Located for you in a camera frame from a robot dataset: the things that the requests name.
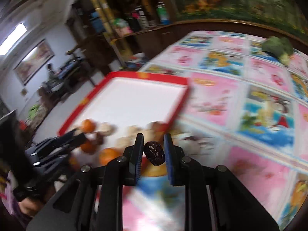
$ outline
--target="fluorescent light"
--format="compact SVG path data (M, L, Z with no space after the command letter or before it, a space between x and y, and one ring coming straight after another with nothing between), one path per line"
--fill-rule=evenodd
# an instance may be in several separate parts
M18 39L26 33L27 29L23 23L19 24L14 31L4 40L0 46L0 55L5 55Z

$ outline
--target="person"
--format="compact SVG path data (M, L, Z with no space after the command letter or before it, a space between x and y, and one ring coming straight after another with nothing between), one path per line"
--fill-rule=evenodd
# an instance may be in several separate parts
M54 72L51 63L47 64L47 70L48 70L48 84L52 88L62 84L62 81L57 77L56 73Z
M1 195L2 203L9 214L17 218L25 229L32 218L43 208L44 204L56 193L56 190L54 185L51 185L42 200L28 197L18 202L13 194L13 180L13 173L10 171L6 178L7 186Z

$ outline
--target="white wall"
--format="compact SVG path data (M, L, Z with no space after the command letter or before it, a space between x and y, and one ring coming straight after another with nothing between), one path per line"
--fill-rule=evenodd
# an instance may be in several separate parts
M3 77L3 80L0 81L0 96L2 100L10 110L17 109L18 115L27 105L29 100L32 103L33 101L36 101L36 97L37 100L39 99L36 91L40 87L41 83L47 80L47 63L41 67L41 69L30 79L30 81L25 86L18 79L13 68L42 39L46 39L47 43L50 45L52 51L54 52L54 57L47 62L52 63L54 69L62 66L70 58L69 56L65 55L65 52L71 50L76 45L76 42L69 29L64 24L57 24L48 32L38 37L32 44L30 43L27 51L20 53L19 60L9 68L7 74ZM28 93L23 97L20 92L24 87L27 89Z

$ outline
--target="cloth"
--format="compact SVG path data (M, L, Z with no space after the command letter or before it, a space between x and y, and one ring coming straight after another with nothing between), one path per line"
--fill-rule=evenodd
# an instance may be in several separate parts
M8 179L12 177L12 172L9 172ZM9 212L10 215L15 216L21 225L26 228L29 222L32 220L31 217L24 215L18 206L18 202L13 195L13 189L10 183L7 183L7 187L4 193L5 197L2 198L2 203Z
M34 117L31 118L27 118L26 120L26 125L29 126L32 130L35 130L40 124L41 122L45 119L46 114L48 113L48 109L41 104L37 110L37 112L35 113Z
M31 120L33 120L34 117L35 117L35 115L36 115L36 113L37 113L37 111L38 111L38 109L39 109L39 104L33 105L33 106L30 108L30 110L29 110L28 118L30 118Z

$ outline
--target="printed tablecloth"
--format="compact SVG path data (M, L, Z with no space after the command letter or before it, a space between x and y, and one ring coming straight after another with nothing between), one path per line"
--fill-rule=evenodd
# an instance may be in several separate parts
M189 78L174 141L202 165L226 165L282 230L308 194L308 56L294 50L284 67L264 40L194 31L140 71Z

